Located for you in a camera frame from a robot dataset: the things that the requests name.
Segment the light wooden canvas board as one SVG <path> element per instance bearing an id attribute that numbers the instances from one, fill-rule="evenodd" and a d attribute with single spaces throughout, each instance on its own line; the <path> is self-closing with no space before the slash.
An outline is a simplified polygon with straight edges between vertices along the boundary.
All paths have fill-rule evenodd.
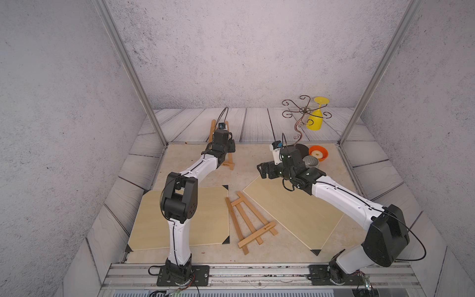
<path id="1" fill-rule="evenodd" d="M 288 191 L 282 183 L 281 178 L 258 177 L 244 193 L 318 256 L 343 213 L 305 191 Z"/>
<path id="2" fill-rule="evenodd" d="M 169 248 L 169 226 L 160 210 L 160 191 L 142 198 L 128 246 L 132 251 Z M 229 211 L 224 186 L 198 190 L 198 207 L 190 223 L 190 245 L 219 245 L 230 235 Z"/>

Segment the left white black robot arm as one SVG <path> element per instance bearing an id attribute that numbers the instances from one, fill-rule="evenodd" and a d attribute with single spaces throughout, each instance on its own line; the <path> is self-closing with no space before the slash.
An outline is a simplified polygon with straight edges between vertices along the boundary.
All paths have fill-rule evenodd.
<path id="1" fill-rule="evenodd" d="M 214 131 L 201 157 L 180 173 L 171 172 L 166 179 L 160 209 L 169 226 L 169 256 L 165 272 L 176 283 L 186 283 L 192 274 L 190 222 L 198 207 L 199 183 L 236 152 L 235 140 L 226 127 Z"/>

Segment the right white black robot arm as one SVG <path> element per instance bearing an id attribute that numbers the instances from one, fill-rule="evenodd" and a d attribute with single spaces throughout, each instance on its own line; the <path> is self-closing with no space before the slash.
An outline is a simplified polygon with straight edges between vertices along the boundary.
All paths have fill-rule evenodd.
<path id="1" fill-rule="evenodd" d="M 270 150 L 273 161 L 257 166 L 261 178 L 289 181 L 291 191 L 299 189 L 324 200 L 367 232 L 362 244 L 344 249 L 331 259 L 327 270 L 332 283 L 343 285 L 364 267 L 373 264 L 389 267 L 400 260 L 400 254 L 415 234 L 406 225 L 399 207 L 372 202 L 341 186 L 322 170 L 307 167 L 295 146 L 275 141 Z"/>

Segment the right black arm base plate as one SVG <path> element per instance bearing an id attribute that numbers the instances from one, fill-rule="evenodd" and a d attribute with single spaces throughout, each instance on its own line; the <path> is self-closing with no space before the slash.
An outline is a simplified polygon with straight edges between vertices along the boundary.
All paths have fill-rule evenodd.
<path id="1" fill-rule="evenodd" d="M 313 286 L 357 286 L 364 284 L 364 277 L 360 271 L 345 274 L 340 269 L 333 269 L 329 265 L 310 265 L 307 279 Z"/>

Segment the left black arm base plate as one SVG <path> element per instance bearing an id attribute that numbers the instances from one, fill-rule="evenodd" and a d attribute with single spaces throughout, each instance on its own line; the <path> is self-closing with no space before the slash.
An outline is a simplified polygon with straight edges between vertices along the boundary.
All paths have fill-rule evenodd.
<path id="1" fill-rule="evenodd" d="M 209 284 L 210 266 L 162 266 L 157 277 L 157 287 L 185 287 L 189 284 L 206 287 Z"/>

